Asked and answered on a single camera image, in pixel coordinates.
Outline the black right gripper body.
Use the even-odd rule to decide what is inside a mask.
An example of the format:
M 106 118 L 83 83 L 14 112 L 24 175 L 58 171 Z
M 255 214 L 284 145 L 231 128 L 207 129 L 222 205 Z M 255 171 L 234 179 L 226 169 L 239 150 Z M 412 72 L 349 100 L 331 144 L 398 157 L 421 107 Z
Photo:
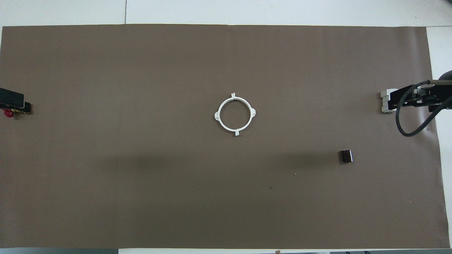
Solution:
M 434 85 L 431 87 L 422 88 L 425 94 L 421 98 L 421 107 L 427 107 L 429 112 L 433 112 L 438 108 L 451 109 L 451 100 L 446 102 L 452 96 L 451 85 Z

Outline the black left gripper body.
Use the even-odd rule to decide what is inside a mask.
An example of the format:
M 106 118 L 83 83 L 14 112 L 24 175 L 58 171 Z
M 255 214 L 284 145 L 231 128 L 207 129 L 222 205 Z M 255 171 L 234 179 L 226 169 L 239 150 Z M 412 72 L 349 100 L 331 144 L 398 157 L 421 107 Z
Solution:
M 22 93 L 14 92 L 4 88 L 0 89 L 0 103 L 13 108 L 24 108 L 25 100 Z

